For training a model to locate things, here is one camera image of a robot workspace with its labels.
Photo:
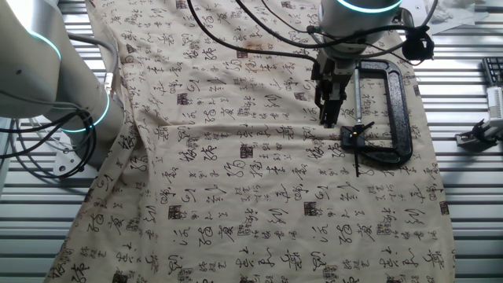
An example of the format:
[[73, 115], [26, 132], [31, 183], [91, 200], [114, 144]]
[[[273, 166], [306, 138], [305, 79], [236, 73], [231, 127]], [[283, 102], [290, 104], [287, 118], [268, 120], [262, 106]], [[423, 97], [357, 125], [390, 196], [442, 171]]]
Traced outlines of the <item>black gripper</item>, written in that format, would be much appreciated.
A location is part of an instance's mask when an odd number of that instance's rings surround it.
[[[343, 99], [345, 89], [354, 74], [355, 60], [330, 57], [324, 50], [320, 50], [317, 61], [320, 68], [316, 79], [315, 104], [320, 110], [320, 124], [327, 126], [327, 99]], [[329, 101], [329, 128], [337, 125], [342, 104], [342, 100]]]

